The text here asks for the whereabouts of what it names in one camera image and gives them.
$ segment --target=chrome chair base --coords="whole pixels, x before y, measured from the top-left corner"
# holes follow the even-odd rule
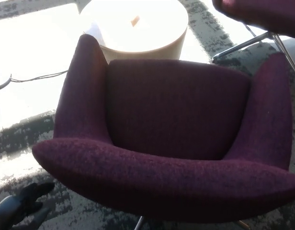
[[[244,43],[241,43],[239,45],[236,45],[234,47],[231,47],[230,49],[227,49],[219,54],[216,54],[212,57],[212,62],[214,62],[215,60],[217,60],[218,58],[221,58],[227,54],[231,54],[237,50],[240,50],[242,48],[245,48],[247,46],[250,46],[256,42],[260,42],[262,41],[263,39],[266,39],[266,38],[269,38],[269,39],[272,39],[275,44],[277,45],[277,47],[285,54],[289,64],[291,65],[292,69],[294,70],[295,72],[295,63],[294,61],[292,60],[288,50],[286,49],[286,47],[284,46],[282,40],[280,39],[279,35],[278,34],[275,34],[275,33],[272,33],[272,32],[265,32],[259,36],[256,36],[256,37],[253,37],[252,39],[244,42]]]
[[[244,230],[251,230],[250,226],[247,225],[246,223],[244,223],[241,220],[240,221],[237,221],[237,222],[234,222],[234,223],[237,224],[239,227],[241,227]],[[142,228],[143,224],[144,224],[144,217],[141,216],[139,218],[139,221],[138,221],[138,223],[137,223],[137,225],[136,225],[136,227],[135,227],[134,230],[140,230]]]

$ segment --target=electrical cord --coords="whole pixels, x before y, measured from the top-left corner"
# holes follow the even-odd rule
[[[47,74],[47,75],[43,75],[43,76],[39,76],[39,77],[35,77],[35,78],[31,78],[31,79],[27,79],[27,80],[17,80],[12,78],[12,76],[10,76],[11,82],[15,82],[15,83],[23,83],[23,82],[28,82],[28,81],[35,81],[35,80],[41,80],[41,79],[46,79],[46,78],[53,78],[53,77],[57,77],[59,75],[62,75],[64,73],[66,73],[68,70],[59,72],[59,73],[52,73],[52,74]]]

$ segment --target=white table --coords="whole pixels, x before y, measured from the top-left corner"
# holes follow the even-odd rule
[[[188,13],[178,0],[92,0],[80,14],[107,59],[179,59]]]

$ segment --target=armchair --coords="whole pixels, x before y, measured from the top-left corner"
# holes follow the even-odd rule
[[[179,60],[114,60],[82,35],[54,138],[33,147],[62,184],[102,205],[161,220],[221,223],[295,200],[286,61],[253,79]],[[237,222],[243,228],[249,227]]]
[[[285,54],[295,71],[295,63],[279,37],[286,35],[295,38],[295,0],[213,0],[213,5],[227,17],[267,31],[215,55],[213,61],[269,38]]]

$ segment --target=chair armrest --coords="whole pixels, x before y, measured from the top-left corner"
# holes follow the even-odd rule
[[[295,199],[294,174],[255,162],[181,160],[76,138],[43,141],[33,155],[90,200],[164,220],[235,221]]]
[[[254,76],[241,128],[226,160],[288,169],[293,117],[287,66],[284,54],[274,54]]]
[[[110,142],[104,104],[107,66],[96,39],[82,35],[60,95],[54,138],[87,137]]]

